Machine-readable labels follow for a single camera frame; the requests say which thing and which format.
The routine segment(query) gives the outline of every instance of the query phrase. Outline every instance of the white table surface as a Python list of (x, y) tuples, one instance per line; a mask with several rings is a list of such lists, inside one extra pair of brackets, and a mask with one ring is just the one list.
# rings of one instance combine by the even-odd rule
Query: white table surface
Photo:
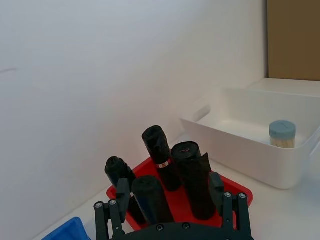
[[(320, 82), (262, 79), (251, 89), (304, 94), (320, 97)], [(187, 141), (184, 135), (177, 141)], [(312, 164), (311, 172), (294, 189), (279, 190), (258, 182), (239, 172), (211, 161), (212, 170), (245, 186), (253, 192), (253, 202), (249, 208), (252, 236), (255, 240), (317, 240), (320, 224), (320, 161)], [(72, 213), (42, 232), (35, 240), (41, 240), (57, 227), (73, 217), (80, 217), (91, 240), (96, 239), (94, 204), (107, 202), (106, 190), (103, 190)], [(109, 221), (110, 235), (112, 228)], [(126, 233), (132, 228), (125, 222)]]

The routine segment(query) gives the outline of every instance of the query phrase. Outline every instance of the rolled trash bag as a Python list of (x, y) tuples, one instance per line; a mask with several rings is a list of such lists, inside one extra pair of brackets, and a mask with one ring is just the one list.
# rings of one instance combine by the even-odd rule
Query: rolled trash bag
[(117, 156), (112, 156), (106, 161), (105, 169), (106, 175), (110, 179), (112, 185), (117, 188), (119, 179), (128, 179), (131, 198), (129, 200), (128, 212), (140, 225), (146, 223), (146, 219), (141, 212), (141, 209), (137, 203), (136, 198), (132, 193), (132, 184), (136, 179), (136, 175), (131, 168)]
[(150, 225), (175, 221), (165, 191), (155, 176), (138, 177), (133, 182), (132, 192)]
[(171, 150), (182, 184), (188, 197), (191, 211), (199, 220), (210, 219), (216, 212), (216, 207), (209, 193), (209, 173), (211, 167), (209, 156), (201, 156), (197, 143), (181, 142)]
[(172, 161), (167, 137), (160, 126), (149, 127), (143, 134), (144, 144), (155, 164), (160, 179), (169, 192), (181, 186), (177, 169)]

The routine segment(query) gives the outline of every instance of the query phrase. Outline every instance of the brown cardboard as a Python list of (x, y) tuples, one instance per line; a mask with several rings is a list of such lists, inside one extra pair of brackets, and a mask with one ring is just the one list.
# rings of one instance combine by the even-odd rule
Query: brown cardboard
[(268, 0), (269, 78), (320, 81), (320, 0)]

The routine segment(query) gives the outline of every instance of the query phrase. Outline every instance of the blue container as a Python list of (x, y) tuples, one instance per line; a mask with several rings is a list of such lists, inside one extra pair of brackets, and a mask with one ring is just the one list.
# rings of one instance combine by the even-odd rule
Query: blue container
[(90, 240), (79, 217), (74, 217), (42, 240)]

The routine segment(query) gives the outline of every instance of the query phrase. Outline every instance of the red tray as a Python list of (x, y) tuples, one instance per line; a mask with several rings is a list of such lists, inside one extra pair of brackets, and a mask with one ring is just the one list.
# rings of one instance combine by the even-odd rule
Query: red tray
[[(151, 158), (148, 158), (146, 161), (144, 161), (135, 169), (133, 169), (133, 172), (137, 177), (141, 177), (145, 175), (153, 175), (159, 179), (159, 175), (157, 173), (156, 167), (153, 164)], [(247, 195), (248, 205), (250, 206), (250, 204), (254, 199), (254, 196), (248, 188), (245, 188), (244, 186), (241, 186), (240, 184), (234, 181), (231, 181), (230, 179), (225, 178), (224, 176), (221, 176), (221, 179), (224, 183), (224, 190), (226, 192), (231, 192), (233, 194), (245, 193)], [(176, 222), (189, 222), (189, 223), (221, 227), (222, 218), (218, 215), (217, 212), (212, 218), (208, 220), (199, 220), (193, 216), (185, 189), (183, 187), (180, 187), (177, 191), (170, 192), (170, 191), (164, 190), (164, 192), (165, 192), (166, 199), (169, 203), (172, 215)], [(110, 199), (116, 198), (116, 189), (113, 186), (110, 187), (106, 191), (106, 195)], [(126, 213), (125, 219), (135, 231), (141, 230), (148, 226), (147, 224), (139, 225), (128, 212)]]

